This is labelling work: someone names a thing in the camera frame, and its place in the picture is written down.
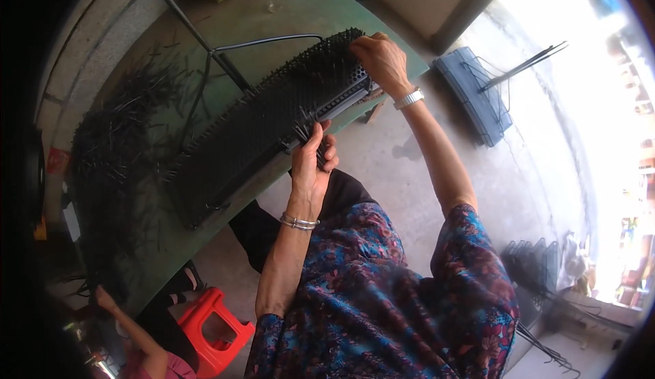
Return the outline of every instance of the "woman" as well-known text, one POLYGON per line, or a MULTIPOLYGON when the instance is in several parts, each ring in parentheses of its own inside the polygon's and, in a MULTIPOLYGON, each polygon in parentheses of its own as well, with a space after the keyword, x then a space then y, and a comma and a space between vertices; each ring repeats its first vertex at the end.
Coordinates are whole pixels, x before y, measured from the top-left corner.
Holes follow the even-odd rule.
POLYGON ((194 269, 183 268, 148 303, 135 322, 123 312, 102 286, 96 289, 98 305, 116 319, 119 334, 127 341, 125 379, 195 379, 198 353, 168 308, 186 302, 182 292, 202 287, 194 269))
MULTIPOLYGON (((396 102, 415 91, 405 54, 385 34, 359 38, 351 50, 396 102)), ((361 183, 335 169, 333 135, 325 138, 324 166, 332 172, 316 169, 315 151, 329 126, 317 123, 293 155, 282 224, 256 202, 230 223, 261 272, 245 377, 502 376, 519 318, 512 285, 443 129, 422 100, 401 113, 446 218, 435 236, 432 277, 406 268, 382 208, 361 183)))

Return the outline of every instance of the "silver bangle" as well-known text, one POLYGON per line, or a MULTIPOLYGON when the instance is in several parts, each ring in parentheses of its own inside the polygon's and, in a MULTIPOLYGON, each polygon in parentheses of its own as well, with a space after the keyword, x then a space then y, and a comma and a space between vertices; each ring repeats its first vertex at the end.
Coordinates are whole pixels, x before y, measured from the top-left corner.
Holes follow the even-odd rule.
POLYGON ((299 228, 300 230, 305 230, 305 231, 311 231, 315 229, 316 226, 319 225, 321 222, 321 220, 316 220, 316 221, 300 220, 295 217, 291 217, 287 215, 286 212, 282 213, 282 217, 280 217, 280 221, 291 228, 299 228))

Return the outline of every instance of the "blue floral blouse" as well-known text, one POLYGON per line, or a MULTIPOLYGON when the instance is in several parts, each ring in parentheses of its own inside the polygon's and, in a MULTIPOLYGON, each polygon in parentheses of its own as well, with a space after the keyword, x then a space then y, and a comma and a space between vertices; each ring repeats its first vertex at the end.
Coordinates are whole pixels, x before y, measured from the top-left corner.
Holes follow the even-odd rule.
POLYGON ((407 269, 387 214, 321 222, 281 318, 259 318, 246 378, 500 378, 519 308, 473 207, 448 215, 430 262, 407 269))

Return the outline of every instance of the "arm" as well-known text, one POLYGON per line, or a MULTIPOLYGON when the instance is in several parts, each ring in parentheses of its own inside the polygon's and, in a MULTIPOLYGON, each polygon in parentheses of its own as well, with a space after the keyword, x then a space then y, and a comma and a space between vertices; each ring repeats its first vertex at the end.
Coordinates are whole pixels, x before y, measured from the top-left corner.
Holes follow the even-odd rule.
MULTIPOLYGON (((394 101, 414 92, 414 86, 407 80, 405 53, 386 34, 377 32, 372 37, 358 38, 350 49, 394 101)), ((402 113, 421 147, 444 217, 462 203, 471 204, 477 210, 478 201, 466 169, 425 103, 414 102, 403 108, 402 113)))
MULTIPOLYGON (((323 198, 330 180, 330 171, 337 167, 339 158, 334 135, 325 137, 327 163, 321 171, 316 167, 316 149, 323 139, 323 130, 329 128, 330 121, 315 123, 314 133, 307 144, 293 153, 291 164, 291 196, 286 213, 297 219, 316 221, 323 207, 323 198)), ((284 317, 291 304, 303 272, 305 255, 309 246, 311 231, 280 227, 271 252, 269 252, 259 278, 255 314, 259 319, 264 314, 284 317)))
POLYGON ((152 379, 164 379, 166 376, 166 367, 168 366, 168 353, 164 348, 159 346, 152 339, 152 336, 145 332, 132 318, 128 317, 100 285, 96 289, 96 298, 98 299, 98 305, 108 310, 123 329, 127 331, 130 338, 141 348, 145 354, 141 366, 148 372, 148 375, 152 379))

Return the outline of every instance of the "hand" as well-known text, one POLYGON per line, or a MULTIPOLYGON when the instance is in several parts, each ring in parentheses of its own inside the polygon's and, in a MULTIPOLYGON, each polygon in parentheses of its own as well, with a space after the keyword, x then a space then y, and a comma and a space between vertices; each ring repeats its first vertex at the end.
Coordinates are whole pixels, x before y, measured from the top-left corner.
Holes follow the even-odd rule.
POLYGON ((325 142, 325 171, 316 167, 316 149, 323 139, 323 131, 330 127, 331 121, 314 123, 314 133, 307 144, 296 148, 291 163, 291 197, 287 204, 287 215, 299 220, 316 221, 323 208, 323 198, 330 181, 330 171, 339 164, 337 139, 327 135, 325 142))
POLYGON ((350 44, 350 51, 371 79, 395 101, 414 92, 407 80, 407 56, 387 34, 376 32, 372 37, 359 37, 350 44))
POLYGON ((111 298, 111 295, 105 291, 102 285, 98 285, 98 288, 96 288, 96 300, 98 301, 98 305, 108 310, 109 312, 114 312, 114 310, 118 308, 118 305, 116 305, 114 299, 111 298))

